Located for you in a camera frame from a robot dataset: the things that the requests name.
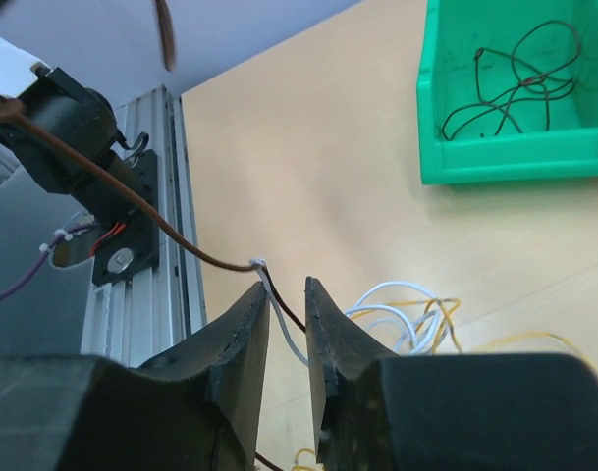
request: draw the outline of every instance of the green plastic bin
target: green plastic bin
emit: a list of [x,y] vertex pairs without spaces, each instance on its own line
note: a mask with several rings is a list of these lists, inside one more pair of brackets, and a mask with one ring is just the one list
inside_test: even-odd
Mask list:
[[[522,133],[506,122],[495,136],[503,117],[495,110],[453,140],[445,138],[441,128],[449,114],[477,101],[478,48],[511,52],[529,30],[551,20],[575,27],[581,54],[559,73],[576,80],[568,97],[549,102],[549,130],[544,104],[524,101],[510,109]],[[532,34],[518,56],[549,71],[574,51],[571,34],[550,26]],[[479,70],[488,96],[516,80],[510,61],[491,56]],[[429,0],[416,99],[423,183],[598,176],[598,0]]]

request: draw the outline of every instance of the wooden table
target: wooden table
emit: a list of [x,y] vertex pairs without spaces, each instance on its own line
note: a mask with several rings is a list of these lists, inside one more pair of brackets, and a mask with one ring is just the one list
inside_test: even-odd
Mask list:
[[[264,257],[301,317],[308,275],[341,307],[408,280],[462,299],[465,348],[551,331],[598,368],[598,180],[422,186],[424,15],[420,0],[365,0],[184,96],[199,244],[224,260]],[[202,273],[210,318],[255,281]],[[313,447],[309,382],[274,316],[266,368],[258,449],[290,469]]]

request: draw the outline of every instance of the black wire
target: black wire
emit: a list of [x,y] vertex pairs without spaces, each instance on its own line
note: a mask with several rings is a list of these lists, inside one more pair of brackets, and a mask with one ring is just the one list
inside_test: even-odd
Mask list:
[[140,132],[135,139],[133,145],[128,145],[124,136],[122,135],[122,140],[118,140],[120,146],[125,150],[134,150],[134,152],[129,155],[124,162],[128,162],[131,159],[138,159],[143,152],[145,152],[146,147],[148,146],[148,142],[150,141],[150,136],[147,132]]
[[262,267],[261,270],[263,271],[264,275],[268,279],[268,284],[270,285],[270,290],[272,291],[272,295],[275,296],[275,298],[277,299],[277,302],[279,303],[281,308],[285,311],[285,313],[292,320],[292,322],[294,322],[297,325],[297,327],[299,327],[299,329],[301,329],[302,332],[305,333],[305,324],[300,321],[300,319],[297,317],[297,315],[294,312],[292,312],[292,309],[290,309],[288,307],[288,304],[286,304],[286,301],[283,300],[283,298],[281,297],[281,294],[279,294],[279,292],[275,288],[275,285],[272,283],[272,277],[270,276],[270,272],[268,272],[268,267]]
[[272,461],[270,461],[267,458],[264,458],[261,454],[259,453],[255,453],[255,458],[257,458],[257,460],[263,464],[266,468],[268,469],[272,469],[272,471],[283,471],[283,469],[281,469],[279,466],[277,466],[275,463],[273,463]]
[[[551,26],[551,25],[563,26],[570,30],[571,35],[573,36],[574,43],[575,43],[575,54],[568,61],[564,62],[562,65],[560,65],[548,72],[542,72],[539,69],[537,69],[536,67],[534,67],[533,65],[529,64],[528,62],[520,59],[516,55],[516,53],[517,53],[518,49],[520,48],[520,46],[523,44],[523,42],[525,40],[527,40],[527,38],[530,37],[534,32],[536,32],[537,30],[539,30],[540,28],[542,28],[544,26]],[[476,93],[477,93],[477,99],[479,100],[479,102],[472,103],[469,105],[464,105],[464,106],[456,108],[454,111],[452,111],[447,116],[445,121],[443,122],[443,126],[441,127],[441,134],[443,135],[443,137],[446,140],[454,140],[456,135],[458,135],[458,133],[460,131],[462,131],[464,128],[466,128],[468,125],[470,125],[471,123],[477,121],[478,119],[480,119],[490,113],[493,113],[495,111],[501,112],[503,116],[502,116],[502,119],[501,119],[494,135],[499,135],[499,133],[502,131],[507,120],[511,121],[511,123],[513,124],[513,126],[515,127],[515,129],[518,133],[523,133],[523,130],[521,129],[521,127],[518,124],[518,122],[516,121],[516,119],[510,114],[510,110],[514,104],[525,102],[525,101],[534,101],[534,102],[541,101],[544,103],[544,105],[545,105],[545,131],[549,131],[550,127],[551,127],[550,102],[560,100],[560,99],[563,99],[563,98],[569,96],[574,91],[575,83],[576,83],[575,78],[558,78],[558,77],[554,77],[553,74],[556,72],[559,72],[562,69],[565,69],[568,66],[570,66],[571,64],[573,64],[579,58],[581,51],[582,51],[582,45],[580,42],[579,34],[578,34],[577,30],[575,29],[575,27],[567,22],[562,22],[562,21],[558,21],[558,20],[551,20],[549,22],[542,23],[541,25],[536,26],[535,28],[531,29],[524,37],[522,37],[517,42],[517,44],[513,48],[513,51],[511,54],[508,54],[508,53],[502,52],[502,51],[498,51],[495,49],[487,48],[487,47],[478,48],[475,51],[475,56],[474,56],[473,60],[475,61],[475,89],[476,89]],[[511,61],[511,68],[513,69],[513,74],[515,75],[515,78],[517,80],[516,86],[508,88],[507,90],[503,91],[502,93],[497,95],[492,100],[484,99],[484,97],[482,96],[482,92],[481,92],[479,62],[484,53],[490,53],[490,54],[497,55],[499,57],[509,59]],[[529,78],[522,78],[518,74],[518,71],[516,70],[516,64],[521,64],[522,66],[530,69],[531,71],[533,71],[535,73],[535,75],[532,77],[529,77]],[[557,86],[556,88],[549,89],[547,87],[547,85],[545,84],[546,80],[559,82],[560,85]],[[556,93],[562,91],[564,88],[568,87],[569,85],[570,85],[569,91],[567,91],[559,96],[555,95]],[[520,90],[526,90],[532,94],[541,95],[541,96],[540,97],[523,97],[523,98],[516,99],[516,95]],[[502,103],[502,104],[497,104],[497,101],[499,101],[501,98],[503,98],[506,95],[510,95],[508,98],[508,101],[506,101],[505,103]],[[454,132],[452,132],[451,135],[447,134],[447,125],[449,124],[450,120],[454,116],[458,115],[462,111],[465,111],[465,110],[468,110],[471,108],[477,108],[477,107],[485,107],[485,108],[490,108],[490,109],[485,110],[485,111],[473,116],[472,118],[468,119],[467,121],[462,123]]]

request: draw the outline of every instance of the bundle of wires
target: bundle of wires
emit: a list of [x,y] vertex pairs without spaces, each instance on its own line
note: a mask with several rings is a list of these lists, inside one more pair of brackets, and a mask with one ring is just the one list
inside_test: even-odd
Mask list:
[[[574,52],[573,55],[566,60],[563,64],[558,67],[554,67],[549,71],[541,71],[540,69],[536,68],[532,64],[520,59],[517,56],[517,52],[522,44],[536,31],[543,27],[548,26],[561,26],[567,29],[571,33],[571,37],[574,43]],[[582,52],[582,45],[580,42],[580,37],[575,29],[575,27],[567,22],[562,22],[558,20],[552,20],[549,22],[545,22],[532,30],[530,30],[524,37],[522,37],[518,43],[513,48],[511,53],[498,51],[496,49],[491,49],[489,47],[480,47],[475,52],[475,56],[473,60],[475,61],[475,90],[477,93],[477,103],[471,103],[468,105],[461,106],[460,108],[456,108],[452,111],[443,126],[441,127],[441,134],[446,140],[454,140],[456,136],[466,127],[468,127],[471,123],[479,120],[480,118],[491,114],[491,113],[500,113],[502,115],[501,121],[497,126],[494,135],[499,135],[499,133],[504,128],[506,121],[510,121],[515,130],[518,133],[523,133],[523,129],[517,119],[511,114],[511,109],[517,103],[523,102],[540,102],[545,107],[545,131],[550,130],[551,126],[551,117],[550,117],[550,103],[552,101],[562,100],[563,98],[568,97],[573,90],[575,89],[576,84],[576,77],[568,77],[568,78],[561,78],[558,77],[557,74],[567,70],[577,59],[580,57]],[[507,59],[510,61],[510,66],[513,71],[513,75],[515,76],[516,84],[502,93],[498,94],[494,98],[486,98],[482,96],[481,92],[481,84],[480,84],[480,61],[485,55],[494,55],[500,58]],[[527,69],[533,75],[529,77],[522,77],[518,71],[519,65],[522,69]],[[521,98],[517,98],[516,96],[521,92],[521,94],[526,93],[526,96]],[[501,99],[508,96],[508,99],[504,102],[501,102]],[[450,121],[466,112],[470,109],[480,108],[481,111],[479,114],[474,115],[472,118],[464,121],[460,124],[455,130],[448,132],[447,127]]]
[[[388,287],[411,288],[427,296],[427,300],[399,301],[390,304],[364,304],[366,299],[372,294]],[[438,306],[438,309],[431,309],[434,304]],[[453,306],[447,309],[445,304],[453,304]],[[401,308],[414,305],[424,305],[425,311],[421,317],[412,320]],[[397,353],[401,353],[402,347],[406,340],[408,340],[410,346],[409,355],[430,352],[434,354],[448,332],[452,337],[456,349],[462,353],[462,347],[458,339],[456,339],[456,332],[451,321],[451,315],[460,305],[461,302],[458,299],[439,299],[433,292],[415,283],[391,281],[371,288],[351,309],[345,311],[345,315],[350,319],[356,320],[375,311],[385,311],[394,314],[401,322],[392,318],[380,318],[373,321],[365,330],[370,332],[374,327],[385,323],[393,324],[399,329],[403,328],[403,332],[393,347],[393,350]]]
[[39,269],[43,266],[49,253],[63,240],[66,238],[69,239],[68,236],[77,235],[79,233],[83,233],[85,231],[90,231],[96,228],[99,228],[100,225],[96,223],[88,223],[88,224],[79,224],[77,226],[73,226],[67,230],[58,230],[54,233],[54,238],[49,244],[43,244],[40,247],[41,253],[37,257],[36,261],[32,264],[30,268],[24,273],[24,275],[19,278],[16,282],[14,282],[11,286],[0,291],[0,301],[12,296],[17,291],[22,289],[27,283],[32,280],[34,275],[39,271]]

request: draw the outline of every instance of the white wire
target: white wire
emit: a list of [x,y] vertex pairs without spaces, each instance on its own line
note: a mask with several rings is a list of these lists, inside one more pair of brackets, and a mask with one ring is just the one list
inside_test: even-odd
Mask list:
[[[433,341],[434,338],[436,337],[436,335],[438,333],[438,328],[439,328],[440,322],[445,317],[444,314],[440,310],[432,310],[432,311],[429,311],[428,313],[424,314],[422,317],[420,317],[414,321],[411,321],[409,319],[409,317],[402,310],[394,308],[392,306],[388,306],[386,304],[362,305],[362,303],[371,294],[378,291],[379,289],[383,289],[383,288],[387,288],[387,287],[411,288],[411,289],[414,289],[414,290],[419,291],[420,293],[424,294],[429,299],[437,298],[436,295],[433,292],[431,292],[429,289],[424,288],[421,285],[417,285],[415,283],[403,282],[403,281],[385,282],[385,283],[381,283],[381,284],[371,288],[369,291],[367,291],[351,309],[345,311],[345,315],[347,317],[351,317],[355,312],[365,311],[368,309],[388,311],[392,314],[395,314],[397,317],[399,317],[404,322],[407,332],[402,333],[402,335],[399,337],[399,340],[395,344],[395,347],[393,348],[393,350],[396,352],[399,352],[399,350],[401,349],[401,347],[404,344],[404,341],[406,341],[406,339],[408,338],[408,335],[409,335],[411,343],[412,343],[412,349],[409,352],[409,354],[410,355],[422,354],[424,352],[424,350],[426,349],[426,347],[429,345],[429,343],[431,341]],[[430,325],[421,333],[420,340],[419,340],[416,335],[415,328],[418,327],[420,324],[424,323],[430,317],[432,318],[432,321],[431,321]],[[377,321],[374,321],[369,326],[369,328],[372,329],[372,327],[377,325],[376,323],[381,320],[382,319],[378,319]],[[443,334],[440,338],[440,341],[443,341],[446,334],[447,334],[447,331],[444,330]]]
[[[290,335],[290,331],[288,330],[288,325],[286,324],[286,318],[281,310],[281,306],[279,305],[279,302],[277,302],[277,299],[275,298],[275,296],[272,292],[272,287],[270,286],[270,283],[268,281],[268,277],[266,277],[266,275],[263,271],[263,268],[266,266],[265,260],[263,260],[261,258],[257,258],[257,259],[250,260],[250,263],[260,265],[261,268],[258,268],[256,270],[256,272],[257,272],[257,275],[259,275],[259,278],[261,279],[261,281],[263,282],[263,286],[264,286],[264,289],[266,290],[266,294],[268,295],[268,298],[270,299],[270,304],[272,304],[272,308],[275,311],[277,320],[279,321],[279,326],[281,327],[281,332],[283,333],[283,337],[285,338],[286,343],[290,347],[290,350],[292,351],[292,353],[299,359],[299,361],[303,365],[308,367],[309,362],[307,360],[307,357],[305,355],[303,355],[303,353],[300,351],[300,349],[294,343],[292,336]],[[403,332],[401,334],[401,336],[398,338],[397,343],[393,347],[393,350],[395,352],[399,353],[399,350],[401,349],[404,342],[406,341],[406,339],[409,336],[410,341],[412,343],[412,349],[409,352],[409,354],[416,355],[416,354],[426,353],[426,351],[424,351],[425,347],[435,338],[435,336],[438,332],[438,326],[440,324],[441,318],[444,317],[444,315],[441,311],[434,309],[434,310],[431,310],[431,311],[423,314],[418,319],[411,321],[409,319],[409,317],[402,310],[397,309],[392,306],[388,306],[386,304],[362,305],[362,303],[368,298],[368,296],[373,294],[375,291],[382,289],[382,288],[386,288],[386,287],[392,287],[392,286],[412,288],[412,289],[415,289],[415,290],[421,292],[422,294],[427,296],[429,299],[437,298],[436,295],[434,293],[432,293],[429,289],[426,289],[426,288],[424,288],[420,285],[416,285],[414,283],[402,282],[402,281],[385,282],[385,283],[379,284],[376,287],[373,287],[369,291],[367,291],[351,309],[348,309],[345,311],[345,315],[347,317],[351,317],[355,312],[362,312],[362,311],[366,311],[366,310],[386,311],[391,314],[394,314],[404,323],[404,326],[406,327],[406,332]],[[429,318],[432,318],[432,322],[430,323],[429,327],[427,327],[425,330],[422,331],[420,340],[419,340],[418,336],[416,335],[415,329],[416,329],[416,327],[418,327],[419,325],[421,325],[425,321],[427,321]],[[399,325],[394,319],[381,318],[381,319],[377,319],[377,320],[373,321],[365,330],[367,332],[369,332],[375,326],[382,324],[382,323],[391,323],[391,324]],[[447,335],[447,330],[444,330],[443,334],[440,338],[440,341],[443,341],[443,339],[445,338],[446,335]]]
[[357,306],[356,305],[356,306],[352,307],[351,309],[347,309],[345,311],[345,315],[347,317],[351,317],[352,314],[354,314],[355,312],[362,312],[362,311],[367,311],[367,310],[387,311],[387,312],[390,312],[390,313],[398,316],[402,321],[404,321],[406,328],[408,328],[408,333],[409,333],[412,345],[414,347],[416,347],[418,345],[418,341],[416,339],[416,332],[414,331],[414,325],[412,324],[412,322],[410,321],[408,316],[406,314],[404,314],[403,312],[401,312],[399,309],[395,309],[394,307],[387,306],[386,304],[367,304],[365,306]]
[[272,304],[272,308],[275,311],[275,314],[277,315],[277,320],[279,321],[279,325],[281,326],[281,332],[283,332],[283,337],[286,339],[286,342],[288,343],[290,350],[300,360],[300,362],[303,365],[309,367],[309,362],[307,361],[307,357],[302,354],[302,352],[299,350],[297,345],[292,340],[290,331],[288,331],[288,325],[286,324],[286,318],[284,317],[283,312],[281,312],[281,306],[279,305],[279,303],[277,302],[277,299],[275,298],[274,294],[272,293],[272,287],[270,287],[270,282],[268,282],[268,277],[266,277],[266,275],[263,272],[263,267],[266,266],[265,260],[263,260],[261,258],[257,258],[257,259],[251,260],[250,263],[256,263],[257,265],[261,266],[261,268],[258,268],[256,270],[257,275],[259,275],[259,278],[263,282],[263,287],[266,290],[266,294],[268,294],[268,298],[270,299],[270,304]]

